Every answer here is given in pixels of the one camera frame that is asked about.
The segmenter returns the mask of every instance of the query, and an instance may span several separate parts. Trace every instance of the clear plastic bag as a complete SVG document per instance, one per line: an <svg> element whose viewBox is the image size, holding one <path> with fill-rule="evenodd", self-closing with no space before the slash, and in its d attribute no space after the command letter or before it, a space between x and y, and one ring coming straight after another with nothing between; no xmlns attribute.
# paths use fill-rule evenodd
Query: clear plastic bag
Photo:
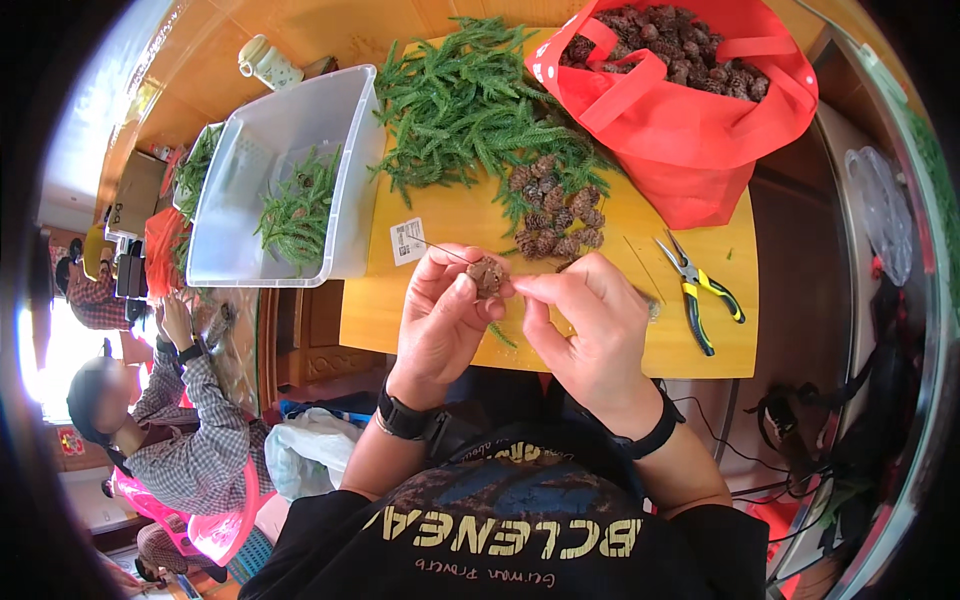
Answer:
<svg viewBox="0 0 960 600"><path fill-rule="evenodd" d="M913 220L890 165L870 146L859 152L847 150L844 163L863 202L867 237L883 272L896 285L903 285L910 277L913 258Z"/></svg>

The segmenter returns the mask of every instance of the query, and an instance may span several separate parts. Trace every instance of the hand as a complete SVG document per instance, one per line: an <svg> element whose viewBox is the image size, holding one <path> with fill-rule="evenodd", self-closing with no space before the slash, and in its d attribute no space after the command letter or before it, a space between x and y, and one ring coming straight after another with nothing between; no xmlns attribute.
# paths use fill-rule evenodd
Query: hand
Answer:
<svg viewBox="0 0 960 600"><path fill-rule="evenodd" d="M167 332L163 330L163 302L156 306L154 309L154 319L156 320L156 329L161 340L166 343L170 343L170 336L167 335Z"/></svg>
<svg viewBox="0 0 960 600"><path fill-rule="evenodd" d="M193 319L190 317L190 309L182 300L168 295L163 299L162 306L162 331L174 343L178 352L183 352L193 346Z"/></svg>
<svg viewBox="0 0 960 600"><path fill-rule="evenodd" d="M638 440L663 409L640 372L647 303L619 269L591 252L558 275L517 276L524 296L523 334L564 388L610 430ZM576 329L564 337L550 323L556 304Z"/></svg>
<svg viewBox="0 0 960 600"><path fill-rule="evenodd" d="M460 244L442 248L431 246L410 279L396 365L387 377L387 394L418 411L443 405L446 387L470 364L487 325L507 312L502 298L477 301L476 283L464 273L469 262L484 255L509 273L505 259ZM510 283L500 286L501 297L513 294Z"/></svg>

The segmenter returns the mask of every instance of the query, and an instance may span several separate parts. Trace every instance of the plastic bin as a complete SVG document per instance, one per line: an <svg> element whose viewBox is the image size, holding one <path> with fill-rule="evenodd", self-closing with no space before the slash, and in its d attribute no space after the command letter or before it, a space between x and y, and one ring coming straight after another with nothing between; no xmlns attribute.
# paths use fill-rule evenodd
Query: plastic bin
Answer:
<svg viewBox="0 0 960 600"><path fill-rule="evenodd" d="M367 252L376 185L368 166L383 158L387 134L371 64L336 71L274 92L236 110L213 153L197 205L186 264L191 286L316 287L329 278L360 277ZM276 189L311 146L318 155L343 144L330 205L324 262L297 268L261 249L253 235L261 196Z"/></svg>

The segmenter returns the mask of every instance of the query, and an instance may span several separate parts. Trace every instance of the checkered shirt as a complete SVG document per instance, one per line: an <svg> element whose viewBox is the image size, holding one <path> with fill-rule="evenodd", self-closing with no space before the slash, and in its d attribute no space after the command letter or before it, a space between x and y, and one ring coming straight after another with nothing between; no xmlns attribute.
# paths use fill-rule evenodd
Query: checkered shirt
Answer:
<svg viewBox="0 0 960 600"><path fill-rule="evenodd" d="M197 408L178 406L184 383L187 397ZM150 383L132 415L140 425L173 427L172 439L142 447L124 461L166 506L191 515L243 510L247 495L243 468L248 456L253 457L259 475L260 493L274 489L263 455L270 427L262 420L247 423L243 411L224 397L208 356L195 359L182 372L175 356L155 351ZM177 428L196 422L200 423L196 433L181 433Z"/></svg>
<svg viewBox="0 0 960 600"><path fill-rule="evenodd" d="M93 281L81 276L66 288L66 300L77 317L87 329L130 329L127 321L127 300L116 298L116 281L110 275L107 265L100 265L100 274Z"/></svg>

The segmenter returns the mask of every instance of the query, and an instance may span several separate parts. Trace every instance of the black watch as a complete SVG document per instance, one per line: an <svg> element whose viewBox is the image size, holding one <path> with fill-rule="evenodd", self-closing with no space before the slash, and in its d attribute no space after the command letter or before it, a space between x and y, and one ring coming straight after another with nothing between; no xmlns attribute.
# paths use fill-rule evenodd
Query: black watch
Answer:
<svg viewBox="0 0 960 600"><path fill-rule="evenodd" d="M376 399L376 407L380 411L380 424L387 433L402 440L420 440L437 411L415 411L399 401L395 396L387 394L387 381L384 379L380 396Z"/></svg>
<svg viewBox="0 0 960 600"><path fill-rule="evenodd" d="M197 341L197 338L193 339L193 346L187 348L183 352L177 355L177 362L180 363L180 366L183 367L186 365L188 360L193 360L194 358L200 358L204 355L204 349L201 347L200 342Z"/></svg>
<svg viewBox="0 0 960 600"><path fill-rule="evenodd" d="M627 451L627 455L632 460L637 461L660 449L660 447L670 439L670 436L673 435L673 430L676 428L677 423L686 423L686 418L677 409L677 406L673 403L673 400L670 399L670 396L666 394L666 391L659 385L657 386L657 391L660 392L660 397L663 398L663 413L660 415L660 420L657 421L657 425L654 426L654 430L636 441L622 436L613 436L613 440Z"/></svg>

